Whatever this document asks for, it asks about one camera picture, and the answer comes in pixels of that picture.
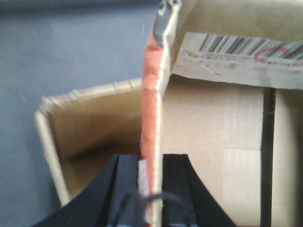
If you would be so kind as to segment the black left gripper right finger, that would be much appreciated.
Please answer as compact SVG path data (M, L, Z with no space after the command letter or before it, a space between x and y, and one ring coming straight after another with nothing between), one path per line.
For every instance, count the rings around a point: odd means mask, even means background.
M204 186L186 154L163 155L162 190L180 198L191 227L236 226Z

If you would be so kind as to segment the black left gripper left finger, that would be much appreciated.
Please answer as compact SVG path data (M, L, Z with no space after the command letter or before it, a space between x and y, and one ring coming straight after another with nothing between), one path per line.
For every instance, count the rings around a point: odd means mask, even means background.
M126 195L137 188L138 155L113 155L73 200L37 227L111 227Z

